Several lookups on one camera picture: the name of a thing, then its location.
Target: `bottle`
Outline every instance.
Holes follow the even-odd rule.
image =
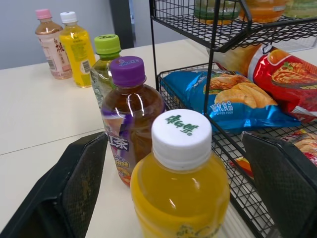
[[[131,194],[144,238],[215,238],[230,191],[220,158],[211,153],[211,124],[177,109],[152,126],[152,153],[135,167]]]
[[[201,23],[213,24],[215,2],[216,0],[195,0],[194,15],[196,20]],[[221,0],[217,24],[230,24],[238,17],[239,12],[239,3]]]
[[[98,106],[101,108],[104,97],[114,88],[109,65],[112,60],[120,57],[121,47],[119,37],[114,34],[97,36],[95,46],[100,59],[91,68],[90,75]]]
[[[130,185],[134,166],[151,152],[151,126],[164,111],[162,96],[145,85],[143,60],[126,56],[110,64],[116,86],[105,97],[101,112],[120,178]]]
[[[284,10],[288,0],[246,0],[254,22],[266,23],[277,21]],[[240,19],[246,21],[244,11],[239,14]]]
[[[290,0],[283,15],[299,18],[317,16],[317,0]]]
[[[89,33],[77,25],[75,12],[63,12],[60,17],[65,29],[59,37],[67,52],[75,83],[81,88],[90,87],[90,68],[95,64],[96,59]]]
[[[35,13],[40,20],[35,34],[43,47],[52,75],[56,79],[71,78],[72,72],[68,57],[59,40],[59,34],[63,28],[52,21],[50,10],[39,9]]]

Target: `blue snack bag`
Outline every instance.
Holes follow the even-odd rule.
[[[167,84],[186,107],[204,112],[206,69],[173,72],[163,81],[162,86],[166,89]],[[233,71],[212,71],[207,113],[229,132],[300,125],[296,118],[284,114],[264,90]]]

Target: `pink bottle cap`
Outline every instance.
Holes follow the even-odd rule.
[[[51,12],[48,9],[38,9],[35,10],[36,16],[38,19],[46,19],[46,18],[51,18]]]

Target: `red snack bag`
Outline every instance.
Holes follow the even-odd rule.
[[[304,129],[283,137],[282,140],[293,143],[304,155],[317,166],[317,135],[307,133]]]
[[[261,45],[249,64],[248,78],[284,112],[303,122],[317,118],[316,66],[271,45]]]
[[[236,159],[234,159],[236,162],[237,162],[237,164],[244,170],[244,172],[246,172],[246,174],[248,175],[248,176],[250,176],[251,178],[253,178],[253,173],[252,173],[252,171],[251,171],[251,167],[250,167],[250,163],[249,163],[249,161],[246,159],[246,158],[244,158],[244,157],[239,157],[239,158],[236,158]],[[229,161],[229,165],[231,165],[232,167],[234,167],[235,166],[235,164],[232,162],[232,161]]]

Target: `white bottle cap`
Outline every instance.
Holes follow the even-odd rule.
[[[76,13],[74,11],[62,12],[60,14],[60,17],[61,17],[62,23],[71,23],[71,22],[77,21]]]
[[[211,155],[212,129],[202,114],[177,109],[159,115],[152,126],[155,158],[171,170],[192,170]]]

